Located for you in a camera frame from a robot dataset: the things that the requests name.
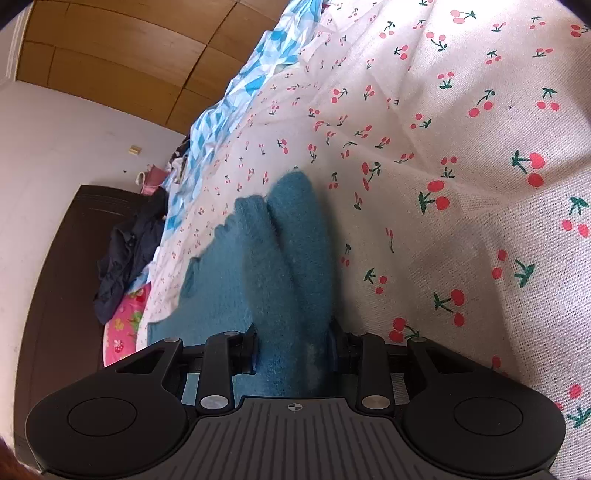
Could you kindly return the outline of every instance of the dark clothing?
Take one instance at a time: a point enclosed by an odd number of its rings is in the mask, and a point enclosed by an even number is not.
[[[98,263],[95,315],[103,325],[117,310],[129,285],[154,258],[167,206],[166,190],[158,188],[138,213],[113,228],[109,252]]]

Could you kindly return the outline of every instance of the pink pillow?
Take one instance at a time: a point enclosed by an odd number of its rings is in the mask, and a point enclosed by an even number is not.
[[[113,318],[105,325],[103,336],[103,362],[106,367],[135,353],[139,321],[146,308],[152,285],[128,293],[117,308]]]

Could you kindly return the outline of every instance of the dark wooden headboard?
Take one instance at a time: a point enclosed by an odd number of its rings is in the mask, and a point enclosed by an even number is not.
[[[97,260],[114,225],[145,202],[137,193],[83,185],[51,244],[22,336],[14,397],[15,450],[37,466],[25,439],[28,413],[45,396],[103,367],[103,326],[95,318]]]

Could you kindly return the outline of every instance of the silver screw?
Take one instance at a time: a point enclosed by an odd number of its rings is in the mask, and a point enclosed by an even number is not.
[[[203,397],[199,403],[203,408],[208,410],[219,410],[228,405],[229,401],[222,395],[208,395],[207,397]]]
[[[383,410],[390,406],[390,401],[382,395],[368,395],[361,401],[361,404],[370,410]]]

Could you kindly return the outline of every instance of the cherry print bedsheet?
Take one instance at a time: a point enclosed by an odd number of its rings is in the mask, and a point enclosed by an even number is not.
[[[590,39],[554,0],[331,3],[204,171],[138,347],[235,199],[299,168],[343,326],[424,335],[541,391],[567,423],[553,472],[589,477]]]

